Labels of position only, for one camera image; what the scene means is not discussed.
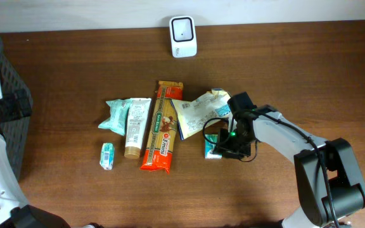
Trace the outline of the green tissue pack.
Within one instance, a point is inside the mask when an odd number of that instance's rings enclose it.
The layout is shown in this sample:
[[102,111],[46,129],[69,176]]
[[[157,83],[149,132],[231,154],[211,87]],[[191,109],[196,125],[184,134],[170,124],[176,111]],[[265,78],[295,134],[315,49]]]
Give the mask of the green tissue pack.
[[205,137],[205,159],[221,159],[221,155],[214,154],[217,134],[206,134]]

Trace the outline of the cream yellow snack bag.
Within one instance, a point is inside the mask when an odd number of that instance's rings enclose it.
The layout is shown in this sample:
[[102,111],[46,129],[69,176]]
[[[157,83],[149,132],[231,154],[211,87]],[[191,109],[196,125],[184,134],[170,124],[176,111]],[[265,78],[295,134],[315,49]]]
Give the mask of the cream yellow snack bag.
[[171,103],[177,113],[181,140],[185,140],[202,131],[206,121],[211,118],[207,126],[219,121],[219,118],[227,119],[232,116],[227,101],[230,93],[223,89],[212,89],[193,101],[181,101],[172,99]]

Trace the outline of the orange spaghetti packet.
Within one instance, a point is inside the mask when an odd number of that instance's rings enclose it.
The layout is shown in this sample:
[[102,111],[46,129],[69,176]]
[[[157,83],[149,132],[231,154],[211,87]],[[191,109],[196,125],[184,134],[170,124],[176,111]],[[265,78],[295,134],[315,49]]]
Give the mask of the orange spaghetti packet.
[[183,83],[160,81],[151,118],[148,142],[141,170],[170,172],[174,143],[178,132],[177,113],[172,100],[183,98]]

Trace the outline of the white cream tube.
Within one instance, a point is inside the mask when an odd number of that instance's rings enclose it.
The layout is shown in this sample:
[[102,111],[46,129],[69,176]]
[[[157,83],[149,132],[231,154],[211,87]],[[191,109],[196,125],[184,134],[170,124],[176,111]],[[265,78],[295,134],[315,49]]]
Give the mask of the white cream tube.
[[126,158],[138,159],[141,156],[150,105],[151,98],[132,98],[127,114],[124,153]]

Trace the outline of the teal wipes packet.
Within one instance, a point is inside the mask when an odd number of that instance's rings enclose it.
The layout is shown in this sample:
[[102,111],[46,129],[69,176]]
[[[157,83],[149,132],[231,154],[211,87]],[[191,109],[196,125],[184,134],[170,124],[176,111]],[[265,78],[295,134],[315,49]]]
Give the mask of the teal wipes packet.
[[98,128],[111,130],[120,136],[125,136],[127,114],[132,99],[116,99],[107,101],[106,104],[110,107],[110,117],[101,122]]

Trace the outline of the small teal gum box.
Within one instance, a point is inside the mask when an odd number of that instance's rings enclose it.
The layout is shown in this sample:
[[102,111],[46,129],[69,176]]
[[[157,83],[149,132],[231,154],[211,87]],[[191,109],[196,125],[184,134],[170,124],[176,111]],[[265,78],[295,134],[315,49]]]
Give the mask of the small teal gum box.
[[101,156],[99,164],[104,170],[111,170],[113,168],[113,161],[115,155],[115,148],[110,142],[105,142],[101,148]]

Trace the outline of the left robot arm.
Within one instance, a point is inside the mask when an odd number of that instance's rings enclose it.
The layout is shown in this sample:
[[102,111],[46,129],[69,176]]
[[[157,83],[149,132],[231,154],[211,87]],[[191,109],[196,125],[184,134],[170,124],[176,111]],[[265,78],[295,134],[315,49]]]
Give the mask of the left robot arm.
[[0,96],[0,227],[69,227],[63,218],[29,205],[9,163],[1,124],[31,114],[25,90]]

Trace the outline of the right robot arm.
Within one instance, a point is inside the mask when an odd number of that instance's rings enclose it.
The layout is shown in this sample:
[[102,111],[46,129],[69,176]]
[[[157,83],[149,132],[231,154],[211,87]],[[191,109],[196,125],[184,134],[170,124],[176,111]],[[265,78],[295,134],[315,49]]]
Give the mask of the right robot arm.
[[365,181],[352,146],[329,141],[288,121],[270,105],[254,105],[246,92],[227,105],[235,129],[221,129],[215,153],[249,162],[251,150],[266,143],[295,167],[299,208],[276,227],[339,227],[339,219],[365,208]]

